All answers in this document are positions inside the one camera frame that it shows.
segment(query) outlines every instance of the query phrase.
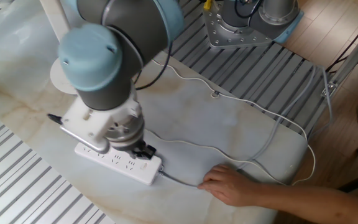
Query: cable clip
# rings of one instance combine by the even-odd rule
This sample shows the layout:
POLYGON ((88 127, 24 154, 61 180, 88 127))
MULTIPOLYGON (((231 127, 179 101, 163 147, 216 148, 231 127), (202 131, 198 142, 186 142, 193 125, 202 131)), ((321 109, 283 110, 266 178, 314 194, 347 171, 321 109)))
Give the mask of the cable clip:
POLYGON ((220 94, 221 94, 220 91, 215 91, 215 92, 211 93, 211 97, 214 98, 214 99, 216 99, 216 98, 219 97, 220 94))

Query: human hand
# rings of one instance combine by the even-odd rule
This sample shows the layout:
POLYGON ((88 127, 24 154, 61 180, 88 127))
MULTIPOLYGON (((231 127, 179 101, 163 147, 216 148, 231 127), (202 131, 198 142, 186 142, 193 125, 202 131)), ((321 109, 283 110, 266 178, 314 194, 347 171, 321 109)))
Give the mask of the human hand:
POLYGON ((253 206, 261 184, 255 183, 225 165, 214 166, 198 186, 214 195, 226 205, 253 206))

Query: light blue joint cap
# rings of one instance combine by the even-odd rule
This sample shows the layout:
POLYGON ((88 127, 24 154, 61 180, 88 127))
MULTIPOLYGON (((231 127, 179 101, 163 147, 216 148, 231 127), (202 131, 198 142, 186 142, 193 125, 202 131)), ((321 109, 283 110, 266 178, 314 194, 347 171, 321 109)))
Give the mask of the light blue joint cap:
POLYGON ((107 86, 118 74, 122 62, 116 36, 96 24, 71 30, 60 42, 58 54, 67 79, 81 91, 107 86))
POLYGON ((184 30, 185 19, 179 4, 175 0, 154 0, 168 34, 168 45, 170 45, 184 30))
POLYGON ((287 41, 287 39, 291 36, 295 28, 298 26, 304 14, 305 13, 303 11, 300 11, 297 17, 291 23, 291 25, 288 26, 287 29, 284 32, 282 32, 276 39, 274 39, 274 41, 276 41, 279 44, 284 44, 287 41))

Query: finger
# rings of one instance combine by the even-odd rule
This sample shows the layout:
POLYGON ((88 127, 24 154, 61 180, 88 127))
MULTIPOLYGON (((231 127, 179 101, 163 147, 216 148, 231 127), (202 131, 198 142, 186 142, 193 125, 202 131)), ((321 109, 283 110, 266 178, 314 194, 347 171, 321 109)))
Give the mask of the finger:
POLYGON ((220 181, 216 181, 216 180, 211 180, 208 182, 204 182, 202 184, 200 184, 198 187, 198 189, 200 190, 206 190, 206 191, 210 191, 210 190, 215 190, 215 191, 224 191, 224 184, 220 181))
POLYGON ((225 177, 225 173, 216 170, 211 170, 207 174, 205 174, 203 182, 207 182, 210 180, 224 180, 224 177, 225 177))
POLYGON ((210 193, 214 195, 214 197, 216 197, 217 199, 221 200, 223 203, 227 203, 228 198, 225 196, 224 193, 215 190, 211 190, 210 193))
POLYGON ((219 167, 222 167, 222 168, 225 168, 225 169, 231 169, 230 167, 228 167, 228 166, 226 166, 226 165, 224 165, 224 164, 219 164, 218 166, 219 166, 219 167))
POLYGON ((222 167, 222 166, 220 166, 220 165, 217 165, 217 166, 212 167, 211 170, 215 170, 215 171, 219 171, 219 172, 227 172, 227 171, 228 171, 227 168, 222 167))

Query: white power strip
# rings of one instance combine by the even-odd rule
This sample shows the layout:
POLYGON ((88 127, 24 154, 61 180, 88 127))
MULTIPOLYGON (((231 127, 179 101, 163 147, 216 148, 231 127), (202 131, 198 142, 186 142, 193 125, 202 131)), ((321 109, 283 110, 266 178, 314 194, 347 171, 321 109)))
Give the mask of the white power strip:
POLYGON ((105 154, 98 154, 89 147, 79 143, 75 152, 87 159, 124 174, 132 179, 138 180, 146 185, 152 185, 159 169, 162 167, 162 160, 153 156, 151 160, 133 159, 126 152, 117 151, 113 148, 105 154))

